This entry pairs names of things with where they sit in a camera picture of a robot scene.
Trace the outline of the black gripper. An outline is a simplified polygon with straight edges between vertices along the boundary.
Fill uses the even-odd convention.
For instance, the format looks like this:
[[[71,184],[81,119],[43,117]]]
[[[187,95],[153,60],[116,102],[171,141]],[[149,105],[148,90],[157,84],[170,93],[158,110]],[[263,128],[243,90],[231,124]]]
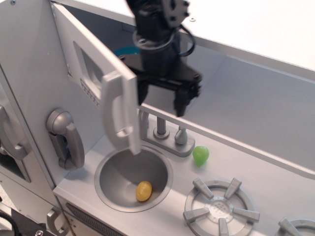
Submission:
[[[138,105],[145,101],[149,85],[154,85],[175,91],[176,116],[184,116],[190,101],[200,94],[201,75],[182,61],[180,33],[155,42],[134,32],[132,39],[140,53],[119,58],[137,76]]]

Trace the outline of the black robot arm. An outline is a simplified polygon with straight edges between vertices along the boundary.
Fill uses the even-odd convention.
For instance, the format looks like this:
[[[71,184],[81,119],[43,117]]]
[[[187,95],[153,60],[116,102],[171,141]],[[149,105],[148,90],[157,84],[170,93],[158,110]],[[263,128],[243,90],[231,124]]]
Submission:
[[[138,54],[121,60],[137,76],[138,103],[145,100],[150,85],[174,91],[174,110],[185,114],[190,101],[200,94],[201,75],[182,58],[195,48],[195,39],[183,26],[189,16],[186,0],[129,0],[135,17],[133,42]]]

